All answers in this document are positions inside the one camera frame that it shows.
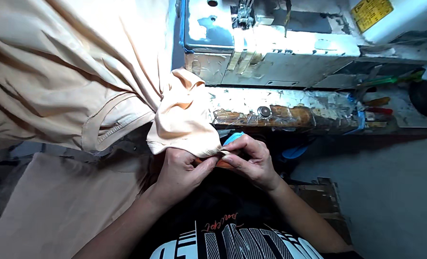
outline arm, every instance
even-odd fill
[[[266,145],[248,135],[243,135],[223,149],[232,151],[243,148],[252,158],[245,161],[239,156],[222,158],[256,186],[267,192],[284,215],[287,223],[321,253],[351,251],[342,237],[314,209],[298,197],[274,171]]]
[[[194,160],[187,151],[168,148],[157,182],[73,259],[127,258],[153,224],[199,186],[218,161],[211,157],[194,168]]]

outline yellow label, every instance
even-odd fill
[[[393,10],[389,0],[362,0],[351,10],[351,14],[360,31],[365,32]]]

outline hand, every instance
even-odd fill
[[[233,151],[243,148],[252,158],[245,161],[236,155],[227,155],[222,160],[229,163],[236,170],[242,172],[253,184],[263,191],[273,191],[282,181],[281,177],[274,171],[271,156],[266,144],[242,135],[240,138],[223,146],[224,150]]]
[[[194,168],[191,163],[195,159],[188,151],[169,147],[156,183],[146,191],[151,203],[166,209],[179,203],[201,184],[218,161],[217,157],[210,157]]]

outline beige fabric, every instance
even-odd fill
[[[208,120],[205,82],[185,69],[172,71],[161,105],[148,133],[153,154],[168,147],[205,158],[220,152],[218,132]]]
[[[0,0],[0,137],[101,151],[153,120],[171,66],[171,6]]]
[[[69,259],[129,208],[149,156],[93,166],[34,155],[0,218],[1,259]]]

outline graphic print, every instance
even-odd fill
[[[308,241],[267,225],[266,229],[237,229],[235,224],[226,224],[217,234],[198,234],[196,222],[194,225],[193,231],[160,245],[150,259],[197,259],[199,251],[205,251],[200,257],[207,259],[323,259]],[[205,250],[198,244],[205,244]]]

